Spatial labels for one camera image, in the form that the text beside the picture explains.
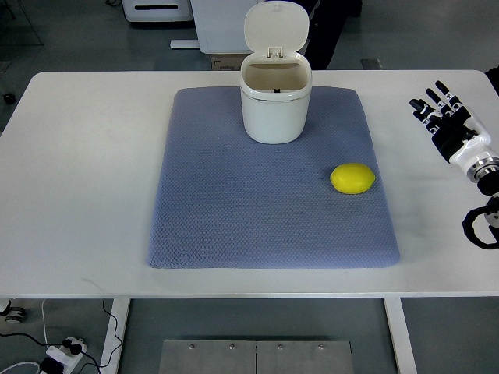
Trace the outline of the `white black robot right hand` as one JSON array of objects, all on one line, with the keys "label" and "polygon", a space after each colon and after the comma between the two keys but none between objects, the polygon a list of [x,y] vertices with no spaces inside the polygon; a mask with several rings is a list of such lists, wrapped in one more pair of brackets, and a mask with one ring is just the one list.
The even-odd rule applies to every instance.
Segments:
[{"label": "white black robot right hand", "polygon": [[432,104],[415,98],[409,104],[440,155],[469,175],[483,165],[497,163],[498,153],[492,150],[483,123],[441,81],[436,81],[435,87],[426,89]]}]

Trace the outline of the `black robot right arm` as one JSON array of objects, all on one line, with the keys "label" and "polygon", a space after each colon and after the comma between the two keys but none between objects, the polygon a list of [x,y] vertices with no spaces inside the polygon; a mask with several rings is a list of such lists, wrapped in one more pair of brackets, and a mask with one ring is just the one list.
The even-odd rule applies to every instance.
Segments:
[{"label": "black robot right arm", "polygon": [[485,157],[472,164],[467,171],[468,179],[476,183],[485,196],[498,193],[498,157]]}]

